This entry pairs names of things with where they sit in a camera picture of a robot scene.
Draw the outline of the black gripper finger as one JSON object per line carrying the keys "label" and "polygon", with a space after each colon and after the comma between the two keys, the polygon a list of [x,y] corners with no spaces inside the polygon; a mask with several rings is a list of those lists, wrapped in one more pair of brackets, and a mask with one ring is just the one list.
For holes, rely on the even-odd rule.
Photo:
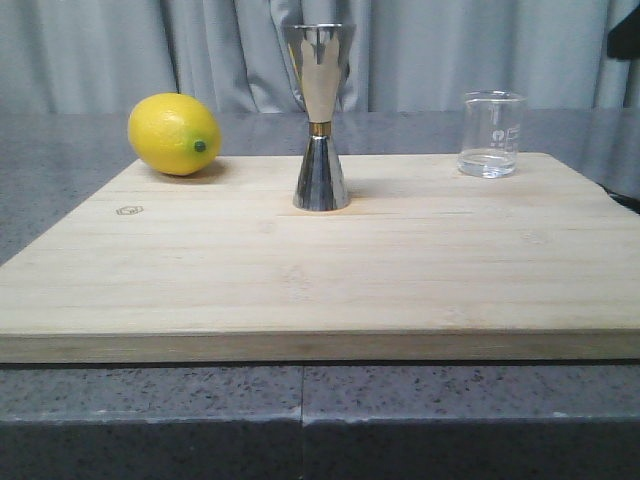
{"label": "black gripper finger", "polygon": [[631,12],[607,35],[607,56],[617,60],[639,58],[639,13]]}

